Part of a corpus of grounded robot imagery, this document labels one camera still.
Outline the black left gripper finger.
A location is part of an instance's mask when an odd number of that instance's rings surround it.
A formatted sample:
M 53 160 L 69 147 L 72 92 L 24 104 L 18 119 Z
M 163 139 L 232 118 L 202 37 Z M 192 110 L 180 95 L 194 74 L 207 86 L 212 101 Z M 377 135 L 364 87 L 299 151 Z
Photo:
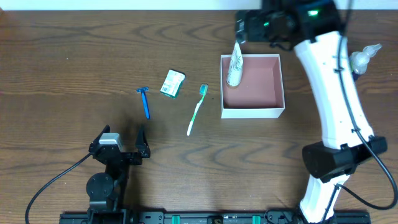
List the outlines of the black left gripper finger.
M 101 136 L 104 133 L 110 133 L 110 126 L 108 124 L 103 128 L 103 130 L 99 133 L 99 135 L 93 140 L 93 144 L 98 144 Z
M 149 151 L 149 145 L 146 139 L 144 126 L 140 126 L 135 141 L 135 147 L 138 151 Z

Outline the white shampoo tube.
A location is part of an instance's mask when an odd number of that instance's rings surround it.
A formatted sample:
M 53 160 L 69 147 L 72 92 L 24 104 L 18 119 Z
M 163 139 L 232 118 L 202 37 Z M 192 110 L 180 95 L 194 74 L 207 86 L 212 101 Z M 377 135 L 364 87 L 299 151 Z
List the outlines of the white shampoo tube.
M 237 88 L 243 75 L 243 55 L 238 42 L 235 42 L 229 63 L 226 83 L 230 88 Z

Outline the clear mouthwash bottle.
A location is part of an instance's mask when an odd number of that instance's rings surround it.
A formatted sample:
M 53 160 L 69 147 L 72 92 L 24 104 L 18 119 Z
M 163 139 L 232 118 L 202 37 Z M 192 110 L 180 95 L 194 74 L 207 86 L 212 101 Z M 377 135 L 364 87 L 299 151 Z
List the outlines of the clear mouthwash bottle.
M 376 44 L 366 46 L 361 52 L 353 52 L 349 58 L 352 72 L 357 75 L 364 74 L 370 59 L 373 58 L 381 48 L 381 44 Z

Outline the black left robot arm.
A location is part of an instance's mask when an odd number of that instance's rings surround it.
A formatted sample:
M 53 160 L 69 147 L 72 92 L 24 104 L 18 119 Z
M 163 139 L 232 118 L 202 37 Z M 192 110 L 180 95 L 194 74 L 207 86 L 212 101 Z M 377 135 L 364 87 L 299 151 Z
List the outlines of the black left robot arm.
M 140 127 L 134 152 L 123 151 L 120 135 L 107 125 L 92 141 L 89 153 L 106 166 L 104 172 L 90 177 L 86 192 L 90 198 L 88 223 L 137 223 L 134 213 L 123 208 L 129 168 L 150 157 L 144 128 Z

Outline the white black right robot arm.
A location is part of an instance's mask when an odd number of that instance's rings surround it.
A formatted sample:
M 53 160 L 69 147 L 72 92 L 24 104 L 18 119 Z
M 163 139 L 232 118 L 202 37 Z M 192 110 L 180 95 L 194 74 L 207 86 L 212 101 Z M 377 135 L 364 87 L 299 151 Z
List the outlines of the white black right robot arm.
M 322 140 L 302 150 L 310 177 L 293 223 L 369 222 L 367 213 L 333 209 L 356 168 L 387 150 L 386 139 L 373 133 L 358 98 L 346 26 L 333 0 L 264 1 L 260 9 L 236 13 L 236 40 L 294 52 L 317 104 Z

